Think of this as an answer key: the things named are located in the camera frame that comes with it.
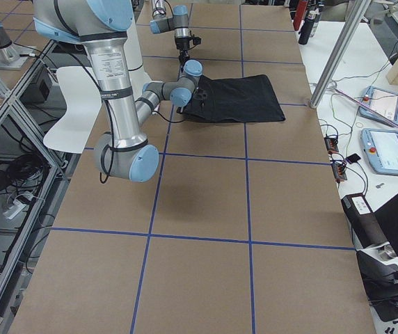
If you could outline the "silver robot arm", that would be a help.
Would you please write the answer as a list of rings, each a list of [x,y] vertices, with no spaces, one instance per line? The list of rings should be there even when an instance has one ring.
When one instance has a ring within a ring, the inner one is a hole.
[[[177,81],[151,81],[134,97],[125,56],[134,13],[130,1],[34,1],[36,31],[50,40],[81,44],[93,68],[92,78],[105,103],[111,130],[94,153],[100,180],[120,177],[146,182],[157,171],[158,149],[141,125],[160,102],[186,106],[202,75],[202,64],[188,60]]]
[[[202,43],[201,37],[194,35],[189,28],[189,12],[185,5],[172,7],[168,1],[151,1],[152,20],[150,30],[153,34],[172,31],[176,50],[179,52],[180,69],[191,58],[189,52]]]

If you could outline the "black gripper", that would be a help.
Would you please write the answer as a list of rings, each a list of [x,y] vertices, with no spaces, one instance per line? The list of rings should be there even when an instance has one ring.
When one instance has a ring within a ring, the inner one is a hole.
[[[209,106],[210,94],[206,89],[198,88],[192,96],[192,106],[195,109],[203,109]]]
[[[184,71],[184,66],[190,59],[189,51],[201,43],[201,37],[194,35],[190,29],[175,29],[175,46],[179,52],[180,72]]]

